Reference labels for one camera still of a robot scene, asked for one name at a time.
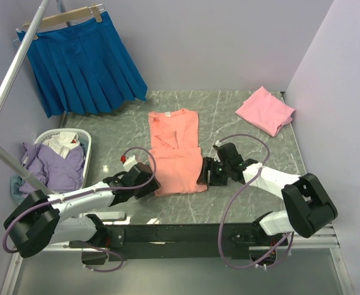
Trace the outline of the salmon orange t shirt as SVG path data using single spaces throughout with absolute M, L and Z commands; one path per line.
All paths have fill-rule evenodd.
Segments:
M 202 170 L 199 147 L 199 116 L 196 111 L 150 112 L 150 152 L 156 161 L 156 179 L 161 187 L 155 196 L 195 194 L 207 190 L 198 184 Z

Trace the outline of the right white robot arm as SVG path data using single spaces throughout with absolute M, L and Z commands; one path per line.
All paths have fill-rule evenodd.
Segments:
M 259 245 L 267 245 L 274 235 L 286 232 L 309 238 L 337 218 L 336 206 L 314 174 L 293 175 L 254 159 L 244 160 L 233 143 L 214 148 L 217 155 L 202 160 L 198 184 L 226 186 L 231 179 L 262 189 L 284 202 L 284 210 L 266 213 L 254 221 L 253 238 Z

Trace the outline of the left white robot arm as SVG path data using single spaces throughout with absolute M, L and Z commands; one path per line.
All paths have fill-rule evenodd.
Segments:
M 15 252 L 29 258 L 53 243 L 76 241 L 102 245 L 110 231 L 92 210 L 112 207 L 130 198 L 139 199 L 160 187 L 156 170 L 134 164 L 97 184 L 65 194 L 31 193 L 4 221 L 5 238 Z

